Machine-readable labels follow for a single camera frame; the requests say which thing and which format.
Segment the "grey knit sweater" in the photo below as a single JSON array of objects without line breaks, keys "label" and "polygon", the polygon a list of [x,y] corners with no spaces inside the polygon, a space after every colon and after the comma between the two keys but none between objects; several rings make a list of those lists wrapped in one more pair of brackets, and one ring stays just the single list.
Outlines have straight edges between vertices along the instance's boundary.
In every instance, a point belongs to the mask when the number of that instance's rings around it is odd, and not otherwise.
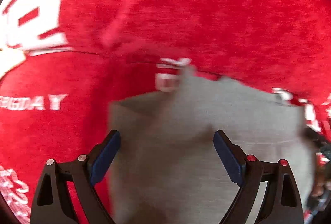
[{"label": "grey knit sweater", "polygon": [[218,130],[262,161],[288,160],[302,201],[313,186],[303,108],[275,94],[187,69],[174,92],[127,98],[109,111],[121,134],[110,167],[116,223],[218,223],[238,190],[214,149]]}]

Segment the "red wedding bed cover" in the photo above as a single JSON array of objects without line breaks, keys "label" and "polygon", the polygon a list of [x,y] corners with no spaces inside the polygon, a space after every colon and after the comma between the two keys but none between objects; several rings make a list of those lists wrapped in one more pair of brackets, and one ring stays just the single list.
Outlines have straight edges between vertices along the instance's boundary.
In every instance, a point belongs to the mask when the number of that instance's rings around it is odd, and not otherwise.
[{"label": "red wedding bed cover", "polygon": [[[46,159],[73,160],[99,143],[110,128],[111,104],[142,94],[171,93],[185,70],[210,81],[229,78],[301,107],[303,98],[283,88],[260,90],[226,75],[199,71],[189,58],[145,61],[84,51],[30,54],[1,79],[1,194],[16,223],[29,223],[34,192]],[[330,105],[311,102],[320,123]],[[110,179],[96,190],[113,214]]]}]

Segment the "cream white garment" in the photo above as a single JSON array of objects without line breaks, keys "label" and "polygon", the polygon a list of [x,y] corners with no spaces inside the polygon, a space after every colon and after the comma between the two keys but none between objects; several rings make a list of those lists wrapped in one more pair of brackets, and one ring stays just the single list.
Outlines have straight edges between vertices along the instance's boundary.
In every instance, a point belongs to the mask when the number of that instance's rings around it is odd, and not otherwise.
[{"label": "cream white garment", "polygon": [[2,79],[9,71],[19,66],[26,60],[23,51],[14,48],[1,48],[0,52],[0,78]]}]

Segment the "red wedding pillow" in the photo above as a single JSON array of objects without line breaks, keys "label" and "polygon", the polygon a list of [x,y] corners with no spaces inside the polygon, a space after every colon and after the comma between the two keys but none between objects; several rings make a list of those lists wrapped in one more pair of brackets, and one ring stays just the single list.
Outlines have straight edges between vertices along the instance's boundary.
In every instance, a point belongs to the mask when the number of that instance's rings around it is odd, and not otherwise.
[{"label": "red wedding pillow", "polygon": [[189,58],[330,105],[330,0],[3,0],[1,44]]}]

